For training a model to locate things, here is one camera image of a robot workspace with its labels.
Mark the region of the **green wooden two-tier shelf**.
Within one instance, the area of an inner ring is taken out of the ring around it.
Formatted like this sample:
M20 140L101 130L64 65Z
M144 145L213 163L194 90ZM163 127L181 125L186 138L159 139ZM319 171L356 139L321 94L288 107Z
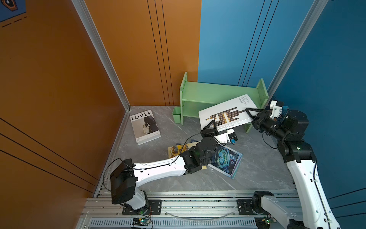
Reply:
M199 118L199 111L245 94L250 96L258 109L265 108L269 99L263 79L260 79L257 86L252 88L189 82L187 73L185 73L180 86L180 124L184 123L184 117ZM244 124L244 126L246 132L249 132L252 127L250 123Z

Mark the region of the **yellow illustrated Chinese book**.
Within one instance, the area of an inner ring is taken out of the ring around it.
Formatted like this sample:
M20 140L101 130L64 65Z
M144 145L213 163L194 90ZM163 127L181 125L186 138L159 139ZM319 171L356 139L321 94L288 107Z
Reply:
M175 157L179 155L179 153L185 152L187 151L189 148L196 146L199 143L199 141L194 140L191 143L187 143L183 146L183 144L181 145L176 145L176 146L171 146L168 147L168 158L171 161L175 160Z

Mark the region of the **aluminium mounting rail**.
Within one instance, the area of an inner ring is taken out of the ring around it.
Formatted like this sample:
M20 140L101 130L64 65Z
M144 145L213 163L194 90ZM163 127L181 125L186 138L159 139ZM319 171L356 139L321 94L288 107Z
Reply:
M254 191L177 191L148 192L148 200L161 200L161 217L229 217L239 215L238 200L252 200ZM121 217L123 207L113 205L109 192L98 198L89 198L81 212L82 217Z

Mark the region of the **green circuit board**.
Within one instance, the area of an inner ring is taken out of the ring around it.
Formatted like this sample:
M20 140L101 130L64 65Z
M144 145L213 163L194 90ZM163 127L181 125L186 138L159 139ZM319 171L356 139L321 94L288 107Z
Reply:
M148 218L133 218L132 228L133 229L152 229L153 223Z
M258 229L270 229L276 221L272 218L255 218L255 223Z

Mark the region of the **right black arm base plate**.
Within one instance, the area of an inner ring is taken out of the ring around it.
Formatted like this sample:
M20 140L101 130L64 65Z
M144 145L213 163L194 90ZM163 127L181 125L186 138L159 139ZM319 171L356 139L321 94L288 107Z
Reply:
M238 199L236 201L239 215L268 215L265 210L255 210L252 201L249 199Z

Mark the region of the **white book with brown pattern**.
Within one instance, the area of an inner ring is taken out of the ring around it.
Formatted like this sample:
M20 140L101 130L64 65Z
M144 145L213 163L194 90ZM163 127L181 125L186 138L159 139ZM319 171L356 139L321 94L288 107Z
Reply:
M218 105L199 111L201 128L215 121L217 130L224 131L236 126L250 123L252 119L245 111L247 108L257 108L249 95L228 100Z

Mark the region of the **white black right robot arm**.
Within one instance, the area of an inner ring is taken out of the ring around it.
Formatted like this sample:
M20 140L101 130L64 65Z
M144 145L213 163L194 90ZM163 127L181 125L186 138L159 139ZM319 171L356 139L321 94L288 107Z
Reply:
M285 229L339 229L318 174L317 158L313 148L303 140L309 121L306 114L289 110L282 121L271 118L271 111L247 108L253 127L277 140L277 150L295 183L302 209L302 218L279 203L272 192L256 191L252 197L252 210L267 213Z

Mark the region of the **right green circuit board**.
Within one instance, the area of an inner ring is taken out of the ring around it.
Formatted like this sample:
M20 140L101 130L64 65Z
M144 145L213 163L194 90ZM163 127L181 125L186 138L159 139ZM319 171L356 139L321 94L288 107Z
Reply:
M272 218L255 218L255 223L258 229L270 229L276 221Z

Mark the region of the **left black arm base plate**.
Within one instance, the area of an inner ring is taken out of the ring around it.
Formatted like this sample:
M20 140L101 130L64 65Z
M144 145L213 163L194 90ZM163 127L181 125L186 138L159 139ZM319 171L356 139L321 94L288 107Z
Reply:
M162 210L162 200L161 199L149 199L144 207L133 210L133 208L126 204L124 206L123 215L160 215Z

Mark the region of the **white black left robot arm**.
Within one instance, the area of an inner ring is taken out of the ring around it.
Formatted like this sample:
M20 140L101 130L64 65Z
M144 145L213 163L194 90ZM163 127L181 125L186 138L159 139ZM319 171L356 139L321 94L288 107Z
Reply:
M147 195L140 186L166 177L183 176L202 170L211 164L220 142L216 122L211 121L201 130L201 141L179 155L152 163L133 163L123 160L110 174L113 205L127 204L133 210L147 207Z

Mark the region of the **dark blue circle-cover book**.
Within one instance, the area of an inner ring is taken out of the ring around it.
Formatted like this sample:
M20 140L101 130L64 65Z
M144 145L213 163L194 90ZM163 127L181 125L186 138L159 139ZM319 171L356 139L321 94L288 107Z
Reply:
M243 154L229 147L218 145L208 166L231 179L235 178Z

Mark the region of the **small green box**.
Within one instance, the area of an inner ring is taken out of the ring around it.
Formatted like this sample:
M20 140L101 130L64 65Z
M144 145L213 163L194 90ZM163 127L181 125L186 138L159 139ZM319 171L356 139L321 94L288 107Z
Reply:
M180 106L174 107L172 116L173 116L173 120L176 124L181 123L181 107Z

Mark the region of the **white LOVER book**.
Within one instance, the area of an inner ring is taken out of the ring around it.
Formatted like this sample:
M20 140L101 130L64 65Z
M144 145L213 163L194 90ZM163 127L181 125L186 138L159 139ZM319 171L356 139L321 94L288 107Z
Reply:
M159 127L152 110L146 110L130 116L136 143L142 145L161 137Z

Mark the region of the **left green circuit board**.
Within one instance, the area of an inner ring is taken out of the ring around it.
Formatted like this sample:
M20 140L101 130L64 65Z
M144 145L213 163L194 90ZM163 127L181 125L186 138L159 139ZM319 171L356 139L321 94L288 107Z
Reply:
M133 229L152 229L153 223L148 218L133 218L132 228Z

